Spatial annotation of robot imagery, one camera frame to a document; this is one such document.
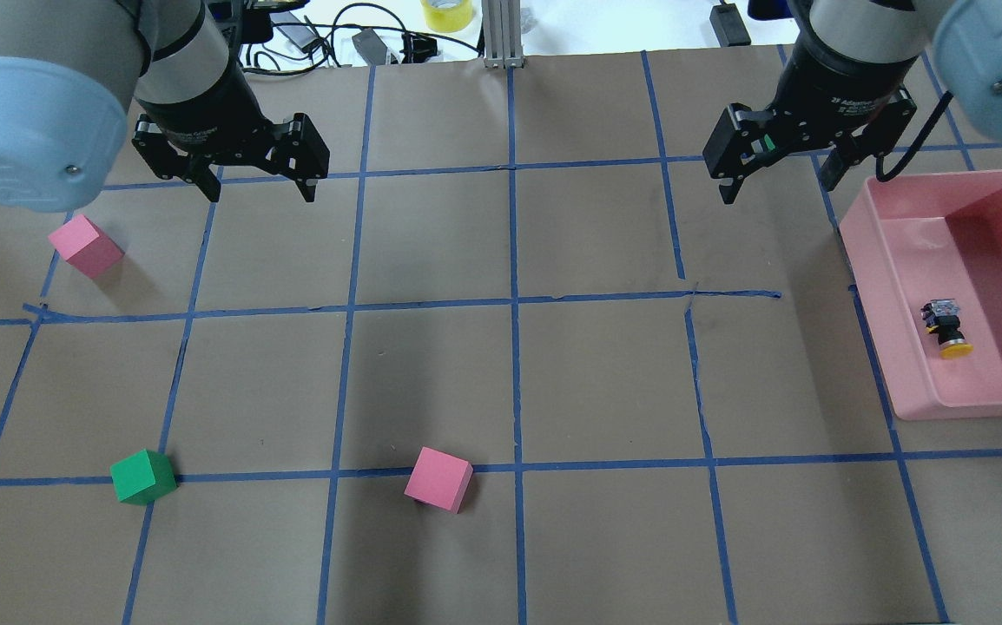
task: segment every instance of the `pink tray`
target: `pink tray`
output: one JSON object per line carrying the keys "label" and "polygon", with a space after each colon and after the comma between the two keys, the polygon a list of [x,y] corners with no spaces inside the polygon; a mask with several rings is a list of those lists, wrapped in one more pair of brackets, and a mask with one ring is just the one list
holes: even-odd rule
{"label": "pink tray", "polygon": [[[842,236],[895,414],[1002,416],[1002,170],[869,178]],[[926,334],[922,304],[941,297],[970,356],[942,360]]]}

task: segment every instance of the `yellow tape roll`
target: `yellow tape roll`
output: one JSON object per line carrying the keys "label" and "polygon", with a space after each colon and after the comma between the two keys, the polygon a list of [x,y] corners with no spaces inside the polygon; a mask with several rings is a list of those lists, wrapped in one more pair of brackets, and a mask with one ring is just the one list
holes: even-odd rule
{"label": "yellow tape roll", "polygon": [[466,28],[474,16],[470,0],[420,0],[425,21],[435,32],[454,32]]}

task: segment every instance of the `black cable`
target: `black cable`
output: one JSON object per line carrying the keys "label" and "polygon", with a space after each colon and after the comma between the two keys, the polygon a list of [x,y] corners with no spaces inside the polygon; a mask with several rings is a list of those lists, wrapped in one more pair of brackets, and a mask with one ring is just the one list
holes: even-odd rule
{"label": "black cable", "polygon": [[930,132],[934,130],[934,126],[937,126],[938,120],[945,114],[945,110],[949,108],[949,102],[951,101],[953,101],[953,91],[946,91],[945,95],[941,96],[941,100],[937,102],[934,111],[929,114],[929,119],[926,119],[925,126],[922,126],[921,130],[918,131],[918,137],[914,138],[913,145],[907,147],[907,151],[902,155],[902,159],[899,159],[898,165],[891,167],[890,171],[883,172],[883,157],[875,157],[875,180],[879,180],[880,182],[894,180],[895,175],[902,173],[902,170],[906,169],[907,165],[910,165],[911,159],[925,145]]}
{"label": "black cable", "polygon": [[278,60],[274,58],[274,55],[272,55],[271,53],[267,52],[266,50],[259,50],[257,52],[255,52],[255,67],[256,68],[263,68],[263,63],[258,62],[258,59],[259,59],[260,55],[266,56],[266,58],[268,58],[272,62],[274,62],[275,71],[282,71],[282,63],[279,63]]}
{"label": "black cable", "polygon": [[[245,74],[255,74],[255,75],[278,75],[278,76],[304,75],[308,74],[308,72],[315,70],[315,68],[319,68],[324,63],[328,62],[328,49],[329,49],[328,40],[324,38],[324,36],[320,35],[320,32],[316,29],[315,25],[312,25],[312,23],[308,21],[308,17],[305,17],[304,19],[306,19],[306,23],[287,23],[287,24],[275,23],[274,28],[275,30],[277,30],[278,28],[282,27],[282,25],[307,25],[307,27],[310,28],[312,33],[314,33],[314,35],[317,36],[317,41],[318,41],[317,47],[313,48],[308,53],[308,55],[306,56],[287,55],[287,53],[274,50],[273,48],[267,46],[266,43],[260,43],[259,46],[262,47],[262,50],[255,52],[254,60],[252,60],[250,49],[254,48],[254,46],[246,46],[246,53],[245,53],[246,63],[245,67],[242,67],[243,72],[245,72]],[[323,52],[323,56],[322,58],[320,58],[320,60],[316,60],[317,50]],[[269,58],[272,62],[274,62],[275,68],[273,68],[272,70],[271,68],[264,68],[263,63],[259,61],[260,56],[262,55],[266,55],[267,58]],[[282,68],[282,63],[279,63],[277,61],[277,59],[279,58],[290,59],[296,62],[308,61],[309,64],[307,67],[303,68],[291,68],[290,70],[284,70],[284,68]]]}
{"label": "black cable", "polygon": [[[326,24],[326,23],[279,23],[277,25],[312,25],[312,27],[318,27],[318,28],[332,28],[332,24]],[[434,36],[435,39],[442,39],[443,41],[450,41],[450,43],[457,43],[459,46],[462,46],[463,48],[466,48],[466,49],[468,49],[468,50],[476,53],[476,55],[478,55],[478,56],[482,55],[482,52],[478,51],[478,48],[472,46],[472,44],[470,44],[470,43],[466,43],[465,41],[463,41],[461,39],[453,38],[453,36],[438,35],[438,33],[434,33],[434,32],[422,32],[422,31],[418,31],[418,30],[401,30],[401,28],[393,27],[393,25],[362,25],[362,24],[358,24],[358,23],[336,24],[335,28],[338,28],[338,29],[339,28],[350,28],[351,30],[366,30],[367,28],[373,28],[374,30],[392,30],[392,31],[395,31],[395,32],[407,32],[407,33],[409,33],[409,35]],[[327,39],[328,40],[331,39],[331,34],[330,33],[327,36]]]}
{"label": "black cable", "polygon": [[332,23],[332,27],[331,28],[332,29],[335,28],[335,24],[339,23],[339,17],[342,17],[343,13],[346,13],[347,11],[350,11],[351,9],[355,9],[355,8],[359,8],[359,7],[367,7],[367,8],[370,8],[370,9],[378,9],[378,11],[383,11],[383,12],[387,13],[388,16],[393,17],[394,20],[397,20],[397,25],[399,25],[399,27],[401,27],[402,31],[408,31],[409,30],[409,28],[401,20],[401,17],[397,16],[397,13],[394,13],[393,11],[390,11],[386,7],[382,7],[381,4],[374,4],[374,3],[351,3],[351,4],[346,5],[346,7],[343,7],[342,9],[340,9],[338,13],[335,13],[335,19],[331,20],[331,23]]}

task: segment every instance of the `yellow base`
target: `yellow base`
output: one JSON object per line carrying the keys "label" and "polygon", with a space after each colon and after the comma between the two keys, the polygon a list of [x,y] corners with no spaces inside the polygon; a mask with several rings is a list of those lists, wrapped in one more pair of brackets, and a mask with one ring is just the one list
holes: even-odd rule
{"label": "yellow base", "polygon": [[941,359],[950,361],[952,359],[960,359],[962,356],[969,356],[973,352],[973,345],[970,343],[959,343],[957,345],[949,345],[946,348],[941,349]]}

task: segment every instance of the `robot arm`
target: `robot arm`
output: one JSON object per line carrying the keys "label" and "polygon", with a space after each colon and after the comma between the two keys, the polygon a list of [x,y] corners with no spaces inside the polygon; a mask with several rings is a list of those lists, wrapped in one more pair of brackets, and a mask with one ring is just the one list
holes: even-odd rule
{"label": "robot arm", "polygon": [[758,111],[728,104],[702,151],[724,202],[747,175],[800,151],[832,147],[820,172],[830,190],[865,158],[881,165],[917,110],[902,79],[931,39],[939,74],[969,120],[1002,140],[1002,0],[790,6],[802,32],[775,99]]}
{"label": "robot arm", "polygon": [[259,166],[314,200],[328,147],[306,114],[264,117],[235,59],[246,1],[211,3],[231,17],[228,44],[203,0],[0,0],[0,203],[92,201],[131,96],[146,111],[132,142],[157,177],[214,201],[211,165]]}

